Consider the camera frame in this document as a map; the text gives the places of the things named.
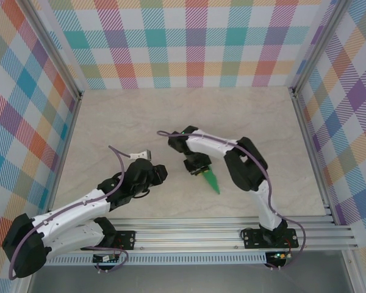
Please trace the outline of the green cloth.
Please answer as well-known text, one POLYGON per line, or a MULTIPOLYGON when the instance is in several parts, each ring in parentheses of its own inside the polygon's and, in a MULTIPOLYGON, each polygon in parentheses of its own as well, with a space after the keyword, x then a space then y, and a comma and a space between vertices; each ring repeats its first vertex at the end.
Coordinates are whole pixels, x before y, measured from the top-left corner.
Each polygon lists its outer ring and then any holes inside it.
POLYGON ((201 172, 206 182, 210 185, 210 187, 217 193, 220 194, 220 188, 218 185, 218 180, 212 169, 209 168, 201 172))

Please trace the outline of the dark circuit board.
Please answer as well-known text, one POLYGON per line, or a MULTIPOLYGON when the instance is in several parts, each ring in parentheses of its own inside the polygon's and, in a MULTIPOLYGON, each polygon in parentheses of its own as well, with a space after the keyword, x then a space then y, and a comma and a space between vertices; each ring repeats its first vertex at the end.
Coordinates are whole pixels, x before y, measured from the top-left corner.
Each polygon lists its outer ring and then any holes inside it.
POLYGON ((94 254, 92 257, 92 262, 97 263, 117 263, 120 258, 119 254, 94 254))

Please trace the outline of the grey metal panel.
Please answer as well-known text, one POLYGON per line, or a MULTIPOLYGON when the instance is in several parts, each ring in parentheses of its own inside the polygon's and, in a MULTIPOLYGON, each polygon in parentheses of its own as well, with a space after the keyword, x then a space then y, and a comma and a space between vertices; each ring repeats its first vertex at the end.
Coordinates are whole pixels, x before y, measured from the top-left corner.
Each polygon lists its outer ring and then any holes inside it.
POLYGON ((250 266, 45 267, 28 293, 354 293, 343 273, 271 272, 250 266))

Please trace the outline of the circuit board with green light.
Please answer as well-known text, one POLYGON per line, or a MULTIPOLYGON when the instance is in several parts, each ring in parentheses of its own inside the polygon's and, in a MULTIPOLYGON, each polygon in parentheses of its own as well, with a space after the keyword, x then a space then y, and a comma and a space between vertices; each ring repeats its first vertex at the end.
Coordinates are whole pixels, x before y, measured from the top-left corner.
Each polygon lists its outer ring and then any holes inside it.
POLYGON ((287 259, 287 258, 291 258, 292 257, 292 253, 291 252, 283 252, 283 251, 275 251, 275 252, 269 252, 267 253, 268 257, 270 259, 287 259))

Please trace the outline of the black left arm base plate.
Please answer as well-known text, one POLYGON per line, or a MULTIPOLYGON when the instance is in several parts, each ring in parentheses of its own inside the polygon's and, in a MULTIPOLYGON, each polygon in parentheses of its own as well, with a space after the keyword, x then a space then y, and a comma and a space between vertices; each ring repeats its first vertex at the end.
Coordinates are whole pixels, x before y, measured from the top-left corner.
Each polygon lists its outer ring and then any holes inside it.
POLYGON ((120 248, 133 250, 135 244, 135 231, 115 231, 104 236, 102 241, 95 247, 120 248))

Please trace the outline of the aluminium mounting rail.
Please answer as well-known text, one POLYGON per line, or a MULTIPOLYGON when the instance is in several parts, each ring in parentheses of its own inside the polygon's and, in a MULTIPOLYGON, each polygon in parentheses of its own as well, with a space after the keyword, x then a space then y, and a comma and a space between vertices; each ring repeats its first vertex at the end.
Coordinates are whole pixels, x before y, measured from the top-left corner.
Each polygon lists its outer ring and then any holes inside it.
MULTIPOLYGON (((306 231, 305 251, 354 250, 349 226, 336 225, 330 215, 292 217, 306 231)), ((110 219, 117 230, 134 230, 138 252, 202 252, 243 250, 240 230, 257 228, 257 217, 110 219)))

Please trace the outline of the aluminium side rail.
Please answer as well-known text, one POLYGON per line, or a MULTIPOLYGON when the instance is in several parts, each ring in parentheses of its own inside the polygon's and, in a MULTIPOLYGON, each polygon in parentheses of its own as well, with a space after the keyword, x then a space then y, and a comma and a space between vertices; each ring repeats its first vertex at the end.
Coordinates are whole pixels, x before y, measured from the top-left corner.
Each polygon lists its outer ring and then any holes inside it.
POLYGON ((52 207, 54 206, 54 202, 55 202, 57 191, 58 191, 58 188, 59 188, 60 179, 62 177, 66 157, 68 155, 68 150, 70 148, 71 139, 72 139, 72 136, 73 136, 74 129, 76 127, 76 122, 77 122, 77 118, 78 118, 79 111, 80 111, 80 108, 81 108, 82 100, 84 98, 84 93, 85 92, 80 93, 80 96, 79 96, 79 98, 77 99, 77 101, 75 103, 73 117, 71 119, 70 127, 67 131, 67 134, 66 134, 65 144, 63 146, 62 155, 60 157, 59 164, 57 166, 57 172, 56 172, 56 175, 54 177, 54 182, 52 184, 52 189, 48 193, 45 205, 42 209, 43 214, 49 212, 52 209, 52 207))
POLYGON ((307 120, 304 116, 303 113, 303 108, 301 107, 300 104, 300 100, 297 96, 296 93, 294 93, 293 89, 289 89, 289 93, 290 93, 290 98, 293 104, 293 108, 295 110, 296 113, 296 117, 300 126, 300 130, 304 139, 304 143, 306 146, 306 150, 308 153, 308 157, 310 160, 310 164, 312 166, 313 169, 313 173, 315 176, 315 180, 318 186, 318 190, 320 192, 322 201, 325 205, 328 206, 332 218, 333 218, 333 222, 338 225, 339 224, 339 219, 338 216, 336 214, 336 210, 333 207, 333 202, 332 199, 330 197, 329 194, 329 189, 327 187, 326 181, 325 181, 325 177, 323 175, 323 172, 320 168, 320 162, 318 160, 318 156, 317 156, 317 152, 315 149, 315 145, 314 145, 314 141, 312 140, 312 137, 310 136, 309 133, 309 128, 308 128, 308 124, 307 124, 307 120))

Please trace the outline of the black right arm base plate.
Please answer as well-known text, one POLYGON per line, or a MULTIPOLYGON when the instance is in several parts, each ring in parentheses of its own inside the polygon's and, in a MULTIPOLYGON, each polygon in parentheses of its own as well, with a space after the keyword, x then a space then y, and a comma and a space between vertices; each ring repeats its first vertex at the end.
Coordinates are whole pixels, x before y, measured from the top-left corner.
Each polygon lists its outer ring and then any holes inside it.
POLYGON ((264 235, 260 229, 246 228, 244 230, 241 230, 240 238, 243 240, 245 249, 254 249, 254 248, 290 249, 299 247, 296 231, 291 228, 286 229, 285 234, 272 243, 265 240, 264 235))

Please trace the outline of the aluminium frame post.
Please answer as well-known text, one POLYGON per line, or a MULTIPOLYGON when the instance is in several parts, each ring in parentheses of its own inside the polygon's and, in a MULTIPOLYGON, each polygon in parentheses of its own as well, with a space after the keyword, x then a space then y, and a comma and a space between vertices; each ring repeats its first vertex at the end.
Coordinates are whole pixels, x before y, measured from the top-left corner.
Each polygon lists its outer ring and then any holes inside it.
POLYGON ((322 0, 286 85, 298 97, 353 0, 322 0))
POLYGON ((40 43, 43 45, 48 56, 52 59, 53 64, 56 66, 57 71, 60 73, 64 83, 69 88, 69 91, 76 97, 78 101, 81 100, 82 92, 76 85, 69 69, 67 68, 62 56, 59 53, 59 50, 54 44, 48 30, 45 28, 45 25, 40 19, 31 0, 16 0, 16 2, 21 8, 22 12, 25 14, 27 20, 30 22, 30 25, 35 31, 40 43))

